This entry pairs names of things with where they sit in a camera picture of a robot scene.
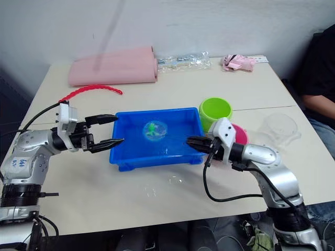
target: table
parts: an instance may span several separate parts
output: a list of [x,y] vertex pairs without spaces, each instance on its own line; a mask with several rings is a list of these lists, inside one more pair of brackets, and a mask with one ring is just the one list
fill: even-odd
[[[51,98],[56,100],[54,97],[65,96],[70,92],[71,88],[64,82],[66,67],[50,68],[23,124],[34,113],[48,106]],[[208,74],[209,77],[209,73],[213,73],[215,77],[207,82],[207,88],[200,88],[200,82],[189,82],[190,79],[200,78],[202,74]],[[46,90],[47,87],[51,88],[50,82],[55,83],[55,79],[63,81],[59,81],[58,88],[50,90],[51,95]],[[189,95],[183,95],[184,98],[180,101],[181,94],[169,91],[166,86],[168,79],[178,81],[178,84],[173,83],[170,86],[183,91],[187,90],[185,86],[197,88],[193,88]],[[232,83],[243,85],[249,92],[236,94],[239,89]],[[258,98],[250,98],[250,95],[259,92],[250,86],[253,84],[257,88],[276,90],[275,95],[259,94]],[[226,95],[213,91],[221,85],[221,90],[226,90]],[[335,200],[335,191],[329,189],[328,185],[335,177],[335,162],[268,64],[257,64],[253,73],[225,73],[214,65],[208,72],[164,74],[159,76],[156,84],[119,85],[119,88],[125,92],[124,96],[91,91],[73,98],[71,105],[78,108],[83,118],[110,112],[104,108],[104,100],[106,105],[112,107],[111,111],[116,112],[118,108],[122,111],[172,108],[171,104],[174,107],[198,106],[206,97],[223,96],[234,107],[231,121],[246,128],[250,134],[257,131],[266,116],[275,112],[287,114],[297,123],[301,138],[282,149],[281,155],[285,165],[297,176],[305,203]],[[152,101],[157,97],[149,95],[151,88],[155,94],[159,94],[160,89],[166,92],[160,96],[157,105]],[[56,124],[52,123],[53,113],[41,118],[31,129],[54,127]],[[112,130],[110,124],[92,127],[95,141],[109,138]],[[96,154],[66,151],[51,158],[42,190],[59,192],[60,196],[40,199],[40,213],[54,221],[62,235],[213,218],[266,209],[262,198],[245,198],[227,203],[211,201],[204,192],[202,165],[168,165],[120,173],[116,165],[109,164],[108,158],[109,151]],[[234,171],[219,162],[213,162],[207,178],[209,189],[217,198],[259,193],[257,182],[251,174]]]

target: red plastic snake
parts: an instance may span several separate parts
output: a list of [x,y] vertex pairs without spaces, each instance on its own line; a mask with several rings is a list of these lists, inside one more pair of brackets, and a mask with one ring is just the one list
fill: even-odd
[[107,86],[107,85],[88,85],[88,86],[85,86],[85,87],[81,87],[78,90],[75,90],[74,92],[71,92],[66,97],[64,97],[61,100],[59,100],[58,102],[63,102],[65,100],[69,100],[70,98],[73,98],[74,96],[76,96],[79,93],[83,93],[83,92],[85,92],[87,90],[95,90],[95,89],[111,90],[112,92],[116,92],[116,93],[118,93],[120,95],[123,94],[123,92],[121,90],[115,89],[115,88]]

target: pink towel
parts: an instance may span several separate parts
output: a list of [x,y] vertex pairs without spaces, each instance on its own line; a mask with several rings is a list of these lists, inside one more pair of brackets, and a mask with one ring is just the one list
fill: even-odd
[[76,60],[70,69],[69,84],[129,84],[155,82],[157,60],[152,47],[136,48]]

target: white wall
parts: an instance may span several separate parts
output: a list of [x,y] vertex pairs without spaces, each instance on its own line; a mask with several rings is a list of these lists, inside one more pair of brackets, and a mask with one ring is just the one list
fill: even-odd
[[265,54],[287,76],[334,0],[0,0],[0,66],[34,95],[54,62],[152,44],[157,55]]

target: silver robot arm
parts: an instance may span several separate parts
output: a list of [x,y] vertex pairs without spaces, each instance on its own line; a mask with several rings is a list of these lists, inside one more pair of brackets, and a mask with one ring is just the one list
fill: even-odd
[[205,168],[214,158],[224,164],[231,161],[233,169],[252,173],[274,222],[279,241],[275,250],[327,250],[326,242],[320,240],[308,219],[298,180],[283,164],[278,151],[265,145],[235,143],[236,132],[227,118],[213,123],[208,136],[190,137],[187,143],[209,154]]
[[114,115],[97,115],[77,122],[76,109],[60,104],[58,126],[51,130],[26,131],[16,139],[12,155],[4,162],[4,186],[0,201],[0,249],[39,250],[41,228],[39,198],[58,193],[41,192],[50,157],[61,151],[96,153],[120,144],[109,139],[95,144],[89,128],[117,120]]

